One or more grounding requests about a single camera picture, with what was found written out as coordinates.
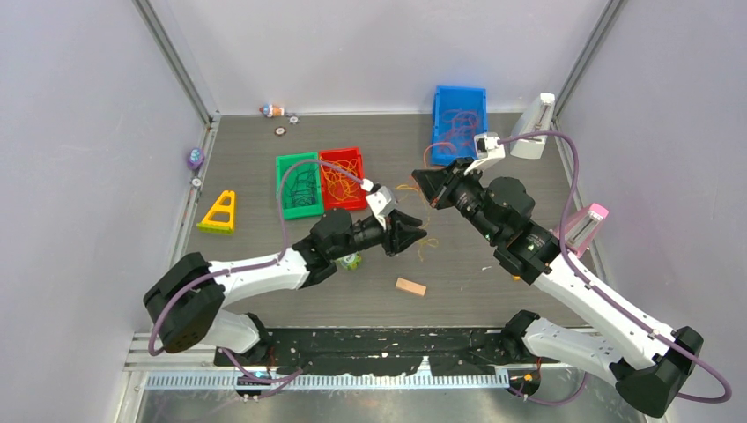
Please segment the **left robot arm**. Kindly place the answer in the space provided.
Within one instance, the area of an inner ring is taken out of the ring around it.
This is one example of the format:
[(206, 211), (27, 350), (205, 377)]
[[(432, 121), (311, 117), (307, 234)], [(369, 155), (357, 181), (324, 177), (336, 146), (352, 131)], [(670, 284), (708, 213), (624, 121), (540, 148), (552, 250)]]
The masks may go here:
[(258, 317), (228, 306), (256, 295), (319, 285), (337, 272), (336, 261), (380, 246), (395, 256), (425, 238), (423, 222), (393, 210), (354, 220), (345, 209), (322, 214), (303, 239), (275, 255), (234, 262), (208, 261), (188, 253), (146, 292), (153, 321), (152, 356), (181, 353), (198, 344), (238, 353), (250, 365), (263, 363), (270, 341)]

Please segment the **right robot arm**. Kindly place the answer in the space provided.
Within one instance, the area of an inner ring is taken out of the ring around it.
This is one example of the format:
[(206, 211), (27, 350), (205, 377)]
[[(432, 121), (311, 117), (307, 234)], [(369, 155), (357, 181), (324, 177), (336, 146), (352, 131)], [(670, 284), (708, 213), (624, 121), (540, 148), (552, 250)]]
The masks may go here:
[(570, 364), (612, 385), (634, 409), (660, 418), (692, 373), (704, 339), (694, 329), (661, 323), (627, 301), (576, 256), (563, 257), (558, 237), (531, 218), (534, 199), (512, 177), (488, 186), (469, 159), (411, 176), (436, 210), (456, 208), (494, 248), (512, 276), (569, 307), (598, 332), (567, 330), (522, 310), (507, 324), (503, 350), (514, 361), (531, 355)]

